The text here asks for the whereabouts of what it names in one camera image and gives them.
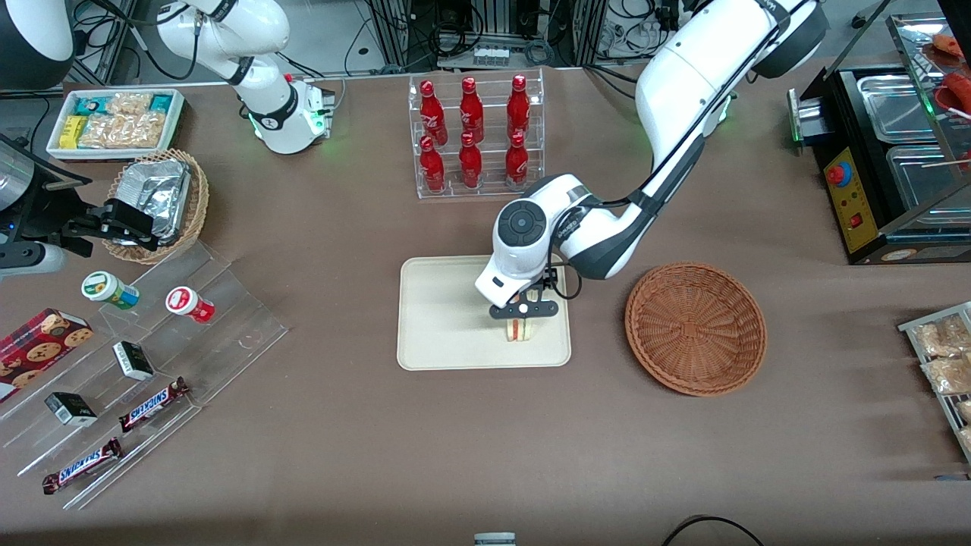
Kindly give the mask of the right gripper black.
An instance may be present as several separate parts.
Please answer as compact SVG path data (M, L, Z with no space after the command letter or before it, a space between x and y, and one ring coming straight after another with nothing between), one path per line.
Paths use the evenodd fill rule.
M45 242L58 236L59 248L77 256L93 255L93 240L118 239L155 252L159 239L152 234L153 220L134 206L108 199L101 207L101 220L90 214L90 205L80 198L76 187L46 184L52 177L35 176L24 194L21 208L21 239Z

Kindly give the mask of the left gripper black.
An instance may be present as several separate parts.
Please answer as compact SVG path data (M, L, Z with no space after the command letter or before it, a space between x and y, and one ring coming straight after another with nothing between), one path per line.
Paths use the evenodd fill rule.
M544 300L544 293L556 288L556 267L545 267L543 273L523 292L523 298L529 301ZM505 338L510 338L510 319L503 321ZM533 319L533 336L537 336L541 328L541 319Z

